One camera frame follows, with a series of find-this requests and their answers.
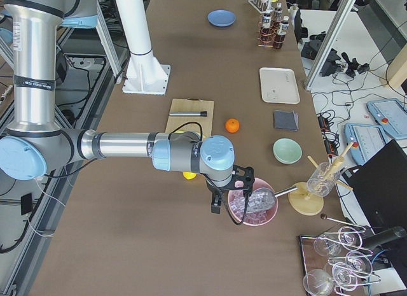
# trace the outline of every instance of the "tangerine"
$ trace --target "tangerine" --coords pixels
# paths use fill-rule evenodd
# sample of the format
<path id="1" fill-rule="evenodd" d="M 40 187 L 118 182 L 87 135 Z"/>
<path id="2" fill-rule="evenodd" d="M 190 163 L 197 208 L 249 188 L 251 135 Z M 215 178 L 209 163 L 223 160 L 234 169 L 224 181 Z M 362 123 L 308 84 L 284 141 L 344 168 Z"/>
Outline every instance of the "tangerine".
<path id="1" fill-rule="evenodd" d="M 231 118 L 224 124 L 225 129 L 230 133 L 235 133 L 240 128 L 240 122 L 237 119 Z"/>

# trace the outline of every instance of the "brown bottle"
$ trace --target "brown bottle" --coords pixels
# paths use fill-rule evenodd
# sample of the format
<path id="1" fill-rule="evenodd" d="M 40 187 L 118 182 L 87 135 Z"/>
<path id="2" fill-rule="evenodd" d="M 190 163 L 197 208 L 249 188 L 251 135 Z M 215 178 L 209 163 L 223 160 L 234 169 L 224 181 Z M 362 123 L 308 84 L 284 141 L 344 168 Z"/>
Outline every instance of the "brown bottle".
<path id="1" fill-rule="evenodd" d="M 274 37 L 274 48 L 280 49 L 282 44 L 286 38 L 287 30 L 288 30 L 288 16 L 284 16 L 283 21 L 280 22 L 279 29 Z"/>
<path id="2" fill-rule="evenodd" d="M 281 3 L 278 2 L 272 18 L 272 28 L 275 29 L 275 31 L 279 28 L 281 20 L 282 20 L 282 7 Z"/>
<path id="3" fill-rule="evenodd" d="M 272 29 L 271 29 L 271 22 L 272 22 L 272 10 L 266 10 L 261 18 L 261 28 L 260 28 L 260 40 L 267 44 L 271 43 L 272 41 Z"/>

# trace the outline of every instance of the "green bowl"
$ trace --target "green bowl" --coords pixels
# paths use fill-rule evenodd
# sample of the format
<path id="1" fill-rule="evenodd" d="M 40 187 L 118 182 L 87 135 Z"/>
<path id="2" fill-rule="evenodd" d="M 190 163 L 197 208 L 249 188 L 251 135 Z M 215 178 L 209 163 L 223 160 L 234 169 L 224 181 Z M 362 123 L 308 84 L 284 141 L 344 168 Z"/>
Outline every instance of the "green bowl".
<path id="1" fill-rule="evenodd" d="M 273 153 L 282 164 L 293 164 L 303 155 L 300 145 L 288 138 L 281 138 L 274 142 Z"/>

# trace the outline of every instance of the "white tray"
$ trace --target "white tray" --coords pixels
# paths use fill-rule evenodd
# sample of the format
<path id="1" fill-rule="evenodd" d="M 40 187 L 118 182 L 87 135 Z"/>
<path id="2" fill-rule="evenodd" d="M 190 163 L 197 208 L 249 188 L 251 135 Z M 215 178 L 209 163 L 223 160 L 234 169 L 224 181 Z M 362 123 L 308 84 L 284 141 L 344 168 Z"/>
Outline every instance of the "white tray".
<path id="1" fill-rule="evenodd" d="M 298 104 L 300 95 L 294 71 L 284 68 L 260 69 L 261 98 L 267 103 Z"/>

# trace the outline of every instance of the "black screen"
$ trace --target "black screen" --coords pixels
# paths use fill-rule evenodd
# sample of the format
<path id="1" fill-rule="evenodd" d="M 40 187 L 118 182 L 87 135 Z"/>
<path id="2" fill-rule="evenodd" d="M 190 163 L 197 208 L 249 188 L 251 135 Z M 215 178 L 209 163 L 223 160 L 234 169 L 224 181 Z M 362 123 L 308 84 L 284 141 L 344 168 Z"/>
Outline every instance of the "black screen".
<path id="1" fill-rule="evenodd" d="M 407 229 L 407 155 L 395 140 L 387 143 L 357 172 L 345 176 L 375 233 L 402 226 Z M 383 245 L 407 285 L 407 240 Z"/>

